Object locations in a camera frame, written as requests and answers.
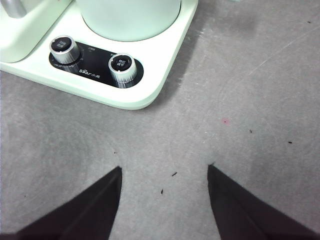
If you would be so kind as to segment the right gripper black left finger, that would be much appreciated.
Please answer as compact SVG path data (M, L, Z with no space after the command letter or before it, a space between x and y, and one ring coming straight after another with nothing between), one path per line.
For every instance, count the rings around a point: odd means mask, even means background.
M19 240L107 240L119 208L117 166L79 195L20 230Z

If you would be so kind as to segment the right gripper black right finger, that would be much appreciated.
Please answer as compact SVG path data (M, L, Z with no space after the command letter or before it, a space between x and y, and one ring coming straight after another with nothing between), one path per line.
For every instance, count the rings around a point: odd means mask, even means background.
M207 169L208 193L223 240L318 240L319 233L280 212L213 164Z

